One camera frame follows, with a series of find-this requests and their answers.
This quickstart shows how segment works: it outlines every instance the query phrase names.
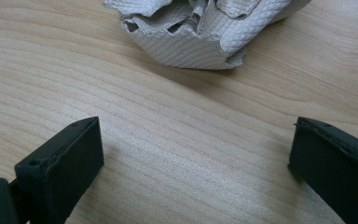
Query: paper towel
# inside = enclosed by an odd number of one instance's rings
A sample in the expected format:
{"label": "paper towel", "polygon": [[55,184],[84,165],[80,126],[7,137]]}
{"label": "paper towel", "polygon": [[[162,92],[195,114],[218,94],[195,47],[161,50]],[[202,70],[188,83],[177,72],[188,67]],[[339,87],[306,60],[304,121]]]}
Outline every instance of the paper towel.
{"label": "paper towel", "polygon": [[310,0],[105,0],[123,29],[153,59],[179,68],[228,69],[273,21]]}

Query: crumpled paper towel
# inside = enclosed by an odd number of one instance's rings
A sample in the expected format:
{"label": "crumpled paper towel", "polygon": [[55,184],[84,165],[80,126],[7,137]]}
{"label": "crumpled paper towel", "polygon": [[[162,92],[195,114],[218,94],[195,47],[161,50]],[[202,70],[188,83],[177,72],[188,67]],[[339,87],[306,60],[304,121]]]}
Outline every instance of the crumpled paper towel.
{"label": "crumpled paper towel", "polygon": [[249,43],[268,24],[310,0],[105,0],[121,26],[159,63],[228,69],[242,64]]}

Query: wood grain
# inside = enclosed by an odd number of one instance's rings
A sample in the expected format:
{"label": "wood grain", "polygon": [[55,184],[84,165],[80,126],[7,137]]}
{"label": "wood grain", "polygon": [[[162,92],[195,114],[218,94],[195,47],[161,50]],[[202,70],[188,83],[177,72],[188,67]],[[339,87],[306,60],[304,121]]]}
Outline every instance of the wood grain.
{"label": "wood grain", "polygon": [[105,166],[67,223],[342,223],[286,164],[298,116],[358,137],[358,2],[313,0],[248,50],[170,68],[100,0],[0,0],[0,176],[99,116]]}

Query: table surface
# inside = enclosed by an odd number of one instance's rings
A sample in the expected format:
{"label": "table surface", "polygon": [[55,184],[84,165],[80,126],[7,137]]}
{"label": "table surface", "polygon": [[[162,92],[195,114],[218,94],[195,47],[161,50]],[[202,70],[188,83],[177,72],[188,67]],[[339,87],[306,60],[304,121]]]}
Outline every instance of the table surface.
{"label": "table surface", "polygon": [[342,223],[287,169],[296,118],[358,137],[358,2],[314,0],[226,71],[154,62],[102,0],[0,0],[0,176],[99,116],[67,223]]}

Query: gray paper towel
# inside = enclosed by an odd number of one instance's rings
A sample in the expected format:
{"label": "gray paper towel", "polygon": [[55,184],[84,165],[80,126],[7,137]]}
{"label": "gray paper towel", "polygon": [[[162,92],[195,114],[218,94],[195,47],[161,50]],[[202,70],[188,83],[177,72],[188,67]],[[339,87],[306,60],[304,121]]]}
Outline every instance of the gray paper towel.
{"label": "gray paper towel", "polygon": [[153,59],[179,68],[228,69],[271,22],[310,0],[105,0]]}

